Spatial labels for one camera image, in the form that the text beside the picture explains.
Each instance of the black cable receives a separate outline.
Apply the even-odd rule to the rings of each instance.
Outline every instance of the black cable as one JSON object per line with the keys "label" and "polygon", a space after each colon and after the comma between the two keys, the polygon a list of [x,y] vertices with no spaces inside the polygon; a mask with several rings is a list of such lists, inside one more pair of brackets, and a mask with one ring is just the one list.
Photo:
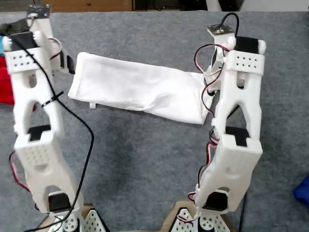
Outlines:
{"label": "black cable", "polygon": [[247,192],[245,193],[245,195],[244,195],[244,197],[242,199],[242,206],[241,206],[241,213],[240,213],[238,232],[241,232],[241,230],[242,230],[243,219],[244,219],[245,209],[246,209],[246,201],[247,201]]}
{"label": "black cable", "polygon": [[233,16],[235,16],[235,18],[236,18],[237,24],[236,24],[235,36],[237,36],[237,34],[238,34],[238,29],[239,29],[239,17],[238,17],[238,15],[237,15],[236,13],[234,13],[234,12],[230,12],[230,13],[227,13],[226,15],[224,15],[224,17],[223,17],[223,19],[221,20],[221,23],[220,23],[220,25],[219,25],[219,28],[221,28],[221,27],[223,26],[223,23],[225,22],[226,18],[229,17],[230,15],[233,15]]}
{"label": "black cable", "polygon": [[[89,150],[88,150],[88,154],[87,154],[87,157],[86,157],[86,161],[85,161],[85,164],[84,164],[84,168],[83,168],[83,172],[82,172],[82,176],[81,176],[81,180],[80,180],[80,183],[78,185],[78,188],[77,188],[77,191],[76,191],[76,196],[75,196],[75,199],[72,203],[72,206],[69,210],[69,212],[67,213],[67,215],[61,220],[61,222],[65,221],[66,219],[68,219],[68,217],[70,216],[70,214],[72,213],[73,209],[74,209],[74,206],[77,202],[77,199],[78,199],[78,196],[79,196],[79,193],[81,191],[81,188],[82,188],[82,185],[83,185],[83,181],[84,181],[84,177],[85,177],[85,173],[86,173],[86,170],[87,170],[87,166],[88,166],[88,162],[89,162],[89,159],[90,159],[90,155],[91,155],[91,151],[92,151],[92,147],[93,147],[93,143],[94,143],[94,133],[93,131],[91,130],[91,128],[88,126],[88,124],[82,120],[79,116],[77,116],[72,110],[70,110],[64,103],[62,103],[57,97],[56,97],[56,92],[53,88],[53,85],[52,83],[50,82],[49,78],[48,78],[48,75],[46,73],[46,71],[44,70],[44,68],[39,64],[39,62],[33,57],[33,55],[18,41],[16,40],[14,37],[12,37],[11,35],[8,35],[4,32],[1,32],[3,35],[9,37],[12,41],[14,41],[22,50],[24,50],[27,55],[29,57],[31,57],[31,59],[33,60],[33,62],[35,62],[39,68],[41,69],[41,71],[44,73],[46,79],[47,79],[47,82],[48,82],[48,85],[52,91],[52,94],[53,94],[53,97],[56,98],[56,101],[59,102],[59,104],[65,109],[67,110],[71,115],[73,115],[75,118],[77,118],[89,131],[90,135],[91,135],[91,142],[90,142],[90,146],[89,146]],[[43,229],[47,229],[53,225],[56,225],[58,224],[59,222],[56,222],[56,223],[52,223],[50,225],[47,225],[47,226],[43,226],[43,227],[39,227],[39,228],[35,228],[35,229],[30,229],[30,230],[25,230],[24,232],[34,232],[34,231],[38,231],[38,230],[43,230]]]}

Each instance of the perforated plate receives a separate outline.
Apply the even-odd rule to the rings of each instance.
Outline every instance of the perforated plate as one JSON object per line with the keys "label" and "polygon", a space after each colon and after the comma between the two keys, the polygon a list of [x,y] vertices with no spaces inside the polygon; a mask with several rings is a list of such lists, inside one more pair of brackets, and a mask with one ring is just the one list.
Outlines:
{"label": "perforated plate", "polygon": [[[178,215],[187,220],[192,220],[192,216],[187,209],[181,209]],[[193,232],[193,226],[191,223],[184,223],[176,218],[170,232]]]}
{"label": "perforated plate", "polygon": [[90,210],[84,220],[84,232],[106,232],[95,210]]}
{"label": "perforated plate", "polygon": [[[193,219],[188,209],[181,209],[178,215],[187,220]],[[211,213],[203,213],[203,216],[199,220],[193,221],[193,225],[191,223],[184,223],[176,218],[170,232],[197,232],[197,223],[200,223],[201,228],[205,231],[230,232],[222,217],[220,215],[215,216]]]}

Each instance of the gray carpet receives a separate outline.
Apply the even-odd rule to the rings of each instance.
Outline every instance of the gray carpet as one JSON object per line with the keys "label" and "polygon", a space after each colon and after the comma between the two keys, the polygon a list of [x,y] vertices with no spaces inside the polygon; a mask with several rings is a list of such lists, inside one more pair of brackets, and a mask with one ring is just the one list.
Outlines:
{"label": "gray carpet", "polygon": [[[110,58],[196,71],[194,51],[212,42],[205,28],[224,13],[84,13],[53,14],[54,35],[76,57],[81,51]],[[0,14],[0,22],[24,14]],[[309,172],[309,14],[239,13],[239,35],[267,42],[262,80],[261,143],[264,150],[252,178],[244,232],[309,230],[309,209],[295,201],[292,190]],[[210,62],[211,51],[205,53]],[[57,90],[69,90],[70,75],[56,75]],[[189,125],[156,116],[99,106],[66,95],[62,100],[93,128],[96,140],[83,185],[111,231],[158,229],[178,199],[194,189],[205,161],[210,118]],[[89,135],[63,112],[63,153],[80,177]],[[242,124],[237,112],[230,125]],[[8,165],[13,148],[12,108],[0,105],[0,231],[36,226],[43,215],[31,196],[14,183]],[[46,121],[33,113],[33,124]],[[234,225],[239,210],[229,213]]]}

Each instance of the blue object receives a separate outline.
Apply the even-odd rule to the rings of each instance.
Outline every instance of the blue object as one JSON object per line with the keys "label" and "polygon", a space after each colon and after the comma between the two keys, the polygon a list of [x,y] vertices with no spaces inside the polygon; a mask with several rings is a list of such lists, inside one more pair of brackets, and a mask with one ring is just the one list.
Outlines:
{"label": "blue object", "polygon": [[309,207],[309,175],[293,190],[296,200]]}
{"label": "blue object", "polygon": [[4,56],[4,54],[3,54],[4,48],[3,48],[3,44],[2,44],[2,39],[3,39],[3,36],[0,36],[0,56]]}

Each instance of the wire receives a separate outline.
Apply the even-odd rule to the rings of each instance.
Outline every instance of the wire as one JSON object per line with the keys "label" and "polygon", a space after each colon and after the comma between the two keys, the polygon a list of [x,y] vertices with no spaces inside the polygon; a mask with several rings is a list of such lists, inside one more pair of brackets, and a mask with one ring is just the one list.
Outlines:
{"label": "wire", "polygon": [[63,221],[61,221],[61,218],[59,218],[59,217],[57,217],[57,216],[54,216],[54,217],[57,218],[57,219],[59,219],[59,221],[57,222],[57,224],[58,224],[59,222],[61,222],[61,224],[60,224],[60,226],[58,227],[58,229],[56,229],[55,231],[53,231],[53,232],[57,232],[58,230],[60,230]]}
{"label": "wire", "polygon": [[226,18],[229,17],[230,15],[233,15],[235,16],[236,18],[236,30],[235,30],[235,37],[237,36],[238,34],[238,29],[239,29],[239,17],[236,13],[234,12],[230,12],[230,13],[227,13],[226,15],[224,15],[223,19],[221,20],[221,23],[219,24],[219,27],[218,28],[221,28],[223,26],[223,23],[225,22]]}
{"label": "wire", "polygon": [[222,46],[222,45],[220,45],[220,44],[213,44],[213,43],[208,43],[208,44],[205,44],[205,45],[199,47],[199,48],[196,50],[195,54],[194,54],[194,63],[195,63],[195,66],[197,67],[197,69],[200,70],[205,76],[212,76],[212,75],[214,75],[214,74],[216,74],[216,73],[218,73],[218,72],[220,71],[220,70],[217,70],[217,71],[215,71],[214,73],[205,73],[205,72],[203,71],[203,69],[200,67],[200,65],[198,64],[198,61],[197,61],[197,55],[198,55],[198,53],[200,52],[200,50],[201,50],[202,48],[209,47],[209,46],[217,46],[217,47],[222,48],[224,51],[227,51],[227,52],[230,51],[229,49],[227,49],[226,47],[224,47],[224,46]]}
{"label": "wire", "polygon": [[241,232],[241,230],[242,230],[243,219],[244,219],[245,209],[246,209],[246,205],[247,205],[246,201],[247,201],[247,192],[245,193],[245,195],[244,195],[244,197],[242,199],[242,206],[241,206],[241,213],[240,213],[238,232]]}
{"label": "wire", "polygon": [[19,184],[23,189],[25,189],[26,191],[30,192],[29,188],[21,183],[18,179],[18,176],[17,176],[17,171],[16,171],[16,167],[15,167],[15,164],[13,163],[12,161],[12,157],[13,155],[15,154],[15,151],[12,151],[10,156],[9,156],[9,163],[10,163],[10,167],[11,167],[11,170],[12,170],[12,174],[13,174],[13,177],[14,177],[14,180],[17,184]]}
{"label": "wire", "polygon": [[214,112],[210,108],[208,108],[207,105],[205,104],[205,102],[204,102],[204,94],[205,94],[205,91],[208,89],[208,87],[211,86],[213,83],[215,83],[218,80],[218,78],[220,77],[220,75],[222,73],[223,66],[224,66],[224,64],[222,65],[222,68],[220,69],[220,72],[217,75],[217,77],[213,81],[211,81],[209,84],[205,85],[205,87],[204,87],[204,89],[202,91],[202,94],[201,94],[202,103],[203,103],[204,107],[207,109],[207,111],[212,115],[212,117],[214,117]]}
{"label": "wire", "polygon": [[192,220],[188,220],[188,219],[186,219],[186,218],[184,218],[184,217],[182,217],[182,216],[177,215],[177,219],[178,219],[179,221],[184,222],[184,223],[190,223],[191,225],[193,225],[193,222],[194,222],[196,219],[198,219],[198,216],[195,216]]}
{"label": "wire", "polygon": [[57,52],[56,54],[54,54],[51,58],[50,58],[50,60],[52,60],[53,58],[55,58],[55,57],[57,57],[57,56],[59,56],[59,54],[61,53],[61,51],[62,51],[62,43],[58,40],[58,39],[56,39],[56,38],[48,38],[49,40],[52,40],[52,41],[55,41],[58,45],[59,45],[59,52]]}
{"label": "wire", "polygon": [[[50,81],[50,79],[48,78],[48,75],[46,73],[46,71],[44,70],[44,68],[39,64],[39,62],[33,57],[33,55],[18,41],[16,40],[14,37],[12,37],[11,35],[8,35],[4,32],[2,32],[5,36],[9,37],[12,41],[14,41],[22,50],[24,50],[28,56],[31,57],[31,59],[34,61],[34,63],[36,63],[39,68],[41,69],[41,71],[44,73],[45,77],[46,77],[46,80],[48,82],[48,85],[52,91],[52,94],[53,94],[53,97],[56,96],[56,92],[53,88],[53,85]],[[91,128],[88,126],[88,124],[82,120],[79,116],[77,116],[72,110],[70,110],[64,103],[62,103],[58,98],[56,98],[56,101],[59,102],[59,104],[65,109],[67,110],[71,115],[73,115],[75,118],[77,118],[89,131],[90,135],[91,135],[91,141],[90,141],[90,146],[89,146],[89,150],[88,150],[88,153],[87,153],[87,157],[86,157],[86,160],[85,160],[85,164],[84,164],[84,168],[83,168],[83,172],[82,172],[82,176],[81,176],[81,179],[80,179],[80,182],[79,182],[79,185],[78,185],[78,188],[77,188],[77,191],[76,191],[76,196],[75,196],[75,199],[72,203],[72,206],[69,210],[69,212],[67,213],[67,215],[61,220],[61,222],[65,221],[66,219],[68,219],[68,217],[70,216],[70,214],[72,213],[74,207],[75,207],[75,204],[77,202],[77,199],[78,199],[78,196],[79,196],[79,193],[81,191],[81,188],[82,188],[82,185],[83,185],[83,181],[84,181],[84,177],[85,177],[85,173],[86,173],[86,170],[87,170],[87,166],[88,166],[88,162],[89,162],[89,159],[90,159],[90,156],[91,156],[91,151],[92,151],[92,147],[93,147],[93,143],[94,143],[94,133],[93,131],[91,130]],[[38,231],[38,230],[43,230],[43,229],[47,229],[53,225],[56,225],[58,224],[58,222],[56,223],[52,223],[50,225],[47,225],[47,226],[43,226],[43,227],[39,227],[39,228],[35,228],[35,229],[30,229],[30,230],[25,230],[24,232],[34,232],[34,231]]]}

